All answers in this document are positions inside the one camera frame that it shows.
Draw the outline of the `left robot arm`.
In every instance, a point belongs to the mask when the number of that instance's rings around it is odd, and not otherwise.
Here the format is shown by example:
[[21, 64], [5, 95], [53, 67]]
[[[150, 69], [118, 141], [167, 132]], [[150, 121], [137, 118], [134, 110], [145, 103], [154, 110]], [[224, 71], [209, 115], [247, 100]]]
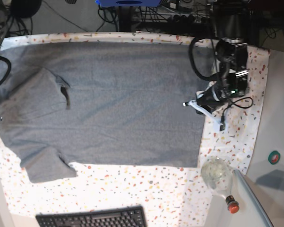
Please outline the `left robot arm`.
[[195, 74], [204, 81], [214, 84], [201, 92], [196, 104], [209, 113], [213, 113], [233, 99], [246, 95], [248, 88], [248, 50], [247, 23], [249, 13], [245, 0], [211, 0], [206, 7], [210, 15], [208, 39], [218, 38], [212, 45], [215, 74], [202, 75], [193, 56], [198, 41], [205, 37], [195, 37], [189, 45], [189, 60]]

